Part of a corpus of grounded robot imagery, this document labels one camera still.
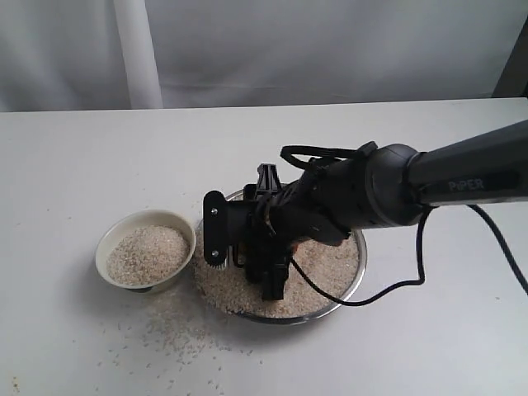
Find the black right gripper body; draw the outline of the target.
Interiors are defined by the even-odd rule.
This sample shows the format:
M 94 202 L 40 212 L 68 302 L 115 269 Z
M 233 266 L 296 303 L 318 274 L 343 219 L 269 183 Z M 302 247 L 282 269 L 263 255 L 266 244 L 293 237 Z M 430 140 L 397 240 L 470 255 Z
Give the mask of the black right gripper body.
M 259 200 L 257 218 L 288 243 L 337 246 L 371 227 L 363 160 L 312 160 L 300 179 Z

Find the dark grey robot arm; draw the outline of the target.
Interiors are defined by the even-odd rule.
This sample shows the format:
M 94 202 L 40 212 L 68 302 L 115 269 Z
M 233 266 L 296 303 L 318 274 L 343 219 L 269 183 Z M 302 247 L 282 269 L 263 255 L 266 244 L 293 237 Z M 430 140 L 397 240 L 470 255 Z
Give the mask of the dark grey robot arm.
M 519 122 L 430 152 L 405 144 L 357 149 L 285 146 L 302 176 L 264 195 L 243 242 L 245 276 L 279 300 L 296 246 L 338 246 L 355 229 L 416 225 L 433 209 L 527 197 L 527 124 Z

